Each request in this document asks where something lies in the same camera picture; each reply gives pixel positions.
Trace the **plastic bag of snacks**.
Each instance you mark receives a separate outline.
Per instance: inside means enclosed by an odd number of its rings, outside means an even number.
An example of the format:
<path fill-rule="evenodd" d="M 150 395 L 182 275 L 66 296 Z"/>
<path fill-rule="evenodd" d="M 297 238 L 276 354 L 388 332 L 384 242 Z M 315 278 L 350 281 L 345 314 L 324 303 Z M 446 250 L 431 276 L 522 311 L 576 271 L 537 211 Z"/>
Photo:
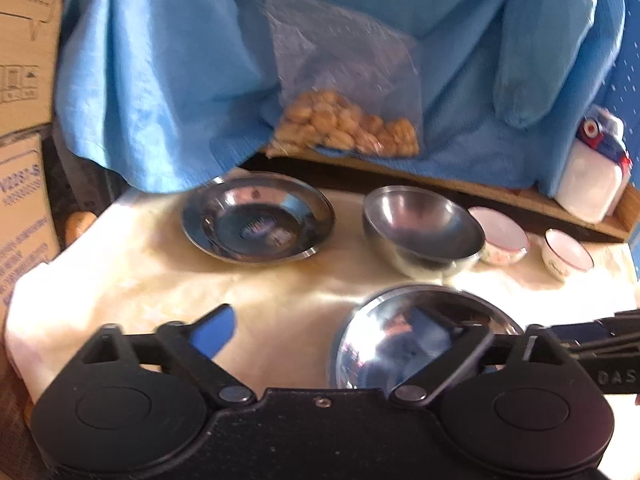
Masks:
<path fill-rule="evenodd" d="M 418 45 L 367 14 L 321 0 L 262 0 L 282 113 L 270 157 L 328 150 L 419 155 Z"/>

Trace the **cardboard box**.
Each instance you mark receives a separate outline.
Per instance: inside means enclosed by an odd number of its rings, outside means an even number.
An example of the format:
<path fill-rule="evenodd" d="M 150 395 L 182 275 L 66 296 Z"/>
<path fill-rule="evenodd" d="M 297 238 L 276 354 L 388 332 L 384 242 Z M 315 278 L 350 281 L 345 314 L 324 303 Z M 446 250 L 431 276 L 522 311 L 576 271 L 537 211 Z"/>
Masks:
<path fill-rule="evenodd" d="M 62 0 L 1 0 L 1 133 L 52 119 Z"/>
<path fill-rule="evenodd" d="M 1 139 L 1 314 L 9 309 L 17 280 L 60 252 L 52 220 L 40 134 Z"/>

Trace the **lower cardboard box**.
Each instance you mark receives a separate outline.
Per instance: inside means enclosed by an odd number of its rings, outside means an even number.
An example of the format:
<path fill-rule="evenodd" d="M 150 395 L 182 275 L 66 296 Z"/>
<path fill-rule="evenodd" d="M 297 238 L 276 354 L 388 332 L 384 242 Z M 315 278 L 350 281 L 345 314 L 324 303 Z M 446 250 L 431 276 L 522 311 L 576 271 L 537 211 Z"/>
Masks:
<path fill-rule="evenodd" d="M 17 280 L 60 252 L 52 220 L 40 134 L 1 139 L 1 314 L 9 309 Z"/>

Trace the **orange round object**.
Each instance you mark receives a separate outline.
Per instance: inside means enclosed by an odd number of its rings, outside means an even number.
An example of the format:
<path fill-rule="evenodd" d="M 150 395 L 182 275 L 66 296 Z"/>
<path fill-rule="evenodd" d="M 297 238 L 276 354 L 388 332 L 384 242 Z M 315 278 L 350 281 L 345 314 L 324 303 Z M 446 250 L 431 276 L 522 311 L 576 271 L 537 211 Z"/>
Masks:
<path fill-rule="evenodd" d="M 68 247 L 88 231 L 98 217 L 91 211 L 75 211 L 65 221 L 64 240 Z"/>

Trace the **upper cardboard box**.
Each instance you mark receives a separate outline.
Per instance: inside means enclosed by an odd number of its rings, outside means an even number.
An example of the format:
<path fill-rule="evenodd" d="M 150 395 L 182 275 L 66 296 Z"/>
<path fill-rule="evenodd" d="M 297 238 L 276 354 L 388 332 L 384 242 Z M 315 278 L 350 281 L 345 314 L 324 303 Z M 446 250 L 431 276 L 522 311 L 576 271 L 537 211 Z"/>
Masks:
<path fill-rule="evenodd" d="M 1 0 L 1 133 L 52 119 L 62 0 Z"/>

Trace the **steel plate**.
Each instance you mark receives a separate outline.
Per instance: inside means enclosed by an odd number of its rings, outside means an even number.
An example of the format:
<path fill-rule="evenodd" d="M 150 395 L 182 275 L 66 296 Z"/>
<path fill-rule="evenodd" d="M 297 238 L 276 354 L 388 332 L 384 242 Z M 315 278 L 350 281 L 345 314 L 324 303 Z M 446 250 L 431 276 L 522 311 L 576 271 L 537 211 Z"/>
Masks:
<path fill-rule="evenodd" d="M 313 186 L 283 174 L 250 172 L 194 191 L 181 226 L 219 260 L 265 266 L 309 258 L 329 239 L 335 212 Z"/>
<path fill-rule="evenodd" d="M 389 394 L 449 350 L 469 324 L 496 334 L 523 333 L 503 310 L 468 292 L 431 284 L 384 289 L 352 310 L 335 334 L 329 384 Z"/>

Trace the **cream tablecloth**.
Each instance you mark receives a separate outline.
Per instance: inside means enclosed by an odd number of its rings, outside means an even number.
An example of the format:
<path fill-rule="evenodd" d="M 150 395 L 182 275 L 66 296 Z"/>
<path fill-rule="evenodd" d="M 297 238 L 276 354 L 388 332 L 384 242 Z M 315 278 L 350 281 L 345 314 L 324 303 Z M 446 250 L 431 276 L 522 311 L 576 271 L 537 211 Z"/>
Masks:
<path fill-rule="evenodd" d="M 349 312 L 408 278 L 372 252 L 362 232 L 362 196 L 322 190 L 336 223 L 317 255 L 280 266 L 237 266 L 204 254 L 183 234 L 186 194 L 129 191 L 79 240 L 16 283 L 6 343 L 35 400 L 105 323 L 151 333 L 192 322 L 218 304 L 236 313 L 232 341 L 216 363 L 260 396 L 267 387 L 326 388 L 330 348 Z M 596 262 L 562 284 L 542 263 L 538 237 L 505 268 L 477 263 L 446 282 L 484 298 L 521 328 L 590 322 L 639 305 L 626 244 L 587 244 Z M 611 479 L 639 479 L 639 405 L 609 396 L 615 432 L 601 462 Z"/>

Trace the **white jug blue lid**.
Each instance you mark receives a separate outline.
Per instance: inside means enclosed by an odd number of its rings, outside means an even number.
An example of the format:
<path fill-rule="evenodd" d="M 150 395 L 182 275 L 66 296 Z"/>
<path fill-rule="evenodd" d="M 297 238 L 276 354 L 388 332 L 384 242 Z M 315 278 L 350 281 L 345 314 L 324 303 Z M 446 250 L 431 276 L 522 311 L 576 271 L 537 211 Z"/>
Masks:
<path fill-rule="evenodd" d="M 599 223 L 622 198 L 631 168 L 624 123 L 592 104 L 578 125 L 554 198 L 576 218 Z"/>

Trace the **blue cloth garment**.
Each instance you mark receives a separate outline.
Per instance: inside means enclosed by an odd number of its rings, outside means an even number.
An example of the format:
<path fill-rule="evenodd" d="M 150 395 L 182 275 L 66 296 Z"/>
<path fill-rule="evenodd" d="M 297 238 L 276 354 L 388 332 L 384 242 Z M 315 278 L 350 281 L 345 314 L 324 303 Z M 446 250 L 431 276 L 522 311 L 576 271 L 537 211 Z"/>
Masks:
<path fill-rule="evenodd" d="M 390 168 L 558 187 L 622 43 L 625 0 L 321 0 L 413 36 L 422 153 Z M 151 193 L 254 155 L 279 115 L 259 0 L 64 0 L 55 111 L 68 148 Z"/>

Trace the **deep steel bowl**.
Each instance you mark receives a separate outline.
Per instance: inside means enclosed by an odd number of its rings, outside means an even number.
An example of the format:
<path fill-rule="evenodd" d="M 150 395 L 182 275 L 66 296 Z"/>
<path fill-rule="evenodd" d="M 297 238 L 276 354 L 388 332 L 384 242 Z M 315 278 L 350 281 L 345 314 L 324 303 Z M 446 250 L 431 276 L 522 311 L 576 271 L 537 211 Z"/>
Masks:
<path fill-rule="evenodd" d="M 425 188 L 377 188 L 364 196 L 361 219 L 375 253 L 418 281 L 445 281 L 470 270 L 485 246 L 484 231 L 469 211 Z"/>

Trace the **blue dotted curtain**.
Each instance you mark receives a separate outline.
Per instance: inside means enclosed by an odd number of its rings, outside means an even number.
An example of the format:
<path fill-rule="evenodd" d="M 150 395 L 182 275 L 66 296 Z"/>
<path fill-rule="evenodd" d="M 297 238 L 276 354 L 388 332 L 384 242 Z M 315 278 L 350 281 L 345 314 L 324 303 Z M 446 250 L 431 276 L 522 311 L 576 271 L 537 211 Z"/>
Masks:
<path fill-rule="evenodd" d="M 602 87 L 599 103 L 625 126 L 624 143 L 632 162 L 629 185 L 639 189 L 639 0 L 625 0 L 620 53 Z"/>

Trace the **white bowl red rim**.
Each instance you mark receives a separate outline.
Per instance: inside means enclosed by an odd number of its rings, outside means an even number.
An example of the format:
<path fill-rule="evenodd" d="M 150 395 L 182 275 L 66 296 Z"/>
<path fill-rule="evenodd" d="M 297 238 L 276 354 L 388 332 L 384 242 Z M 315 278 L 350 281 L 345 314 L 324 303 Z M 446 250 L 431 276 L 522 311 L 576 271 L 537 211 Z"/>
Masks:
<path fill-rule="evenodd" d="M 471 207 L 470 215 L 480 224 L 485 244 L 480 260 L 490 266 L 512 266 L 529 251 L 526 232 L 502 212 L 486 207 Z"/>
<path fill-rule="evenodd" d="M 594 268 L 590 252 L 578 240 L 557 229 L 544 232 L 541 255 L 549 274 L 561 283 L 583 276 Z"/>

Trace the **wooden shelf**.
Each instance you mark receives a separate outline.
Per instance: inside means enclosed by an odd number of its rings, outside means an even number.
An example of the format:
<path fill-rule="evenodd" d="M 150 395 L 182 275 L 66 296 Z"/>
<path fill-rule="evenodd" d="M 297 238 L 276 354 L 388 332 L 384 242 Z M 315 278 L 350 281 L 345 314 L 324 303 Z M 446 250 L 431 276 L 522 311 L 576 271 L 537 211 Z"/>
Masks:
<path fill-rule="evenodd" d="M 564 228 L 588 242 L 629 242 L 639 229 L 639 192 L 626 188 L 614 214 L 598 223 L 580 220 L 536 188 L 509 190 L 456 180 L 415 176 L 356 158 L 333 158 L 307 153 L 301 158 L 273 157 L 258 153 L 242 163 L 246 170 L 286 174 L 317 186 L 365 193 L 384 185 L 413 185 L 442 194 L 465 207 L 483 206 L 521 221 L 536 234 L 548 228 Z"/>

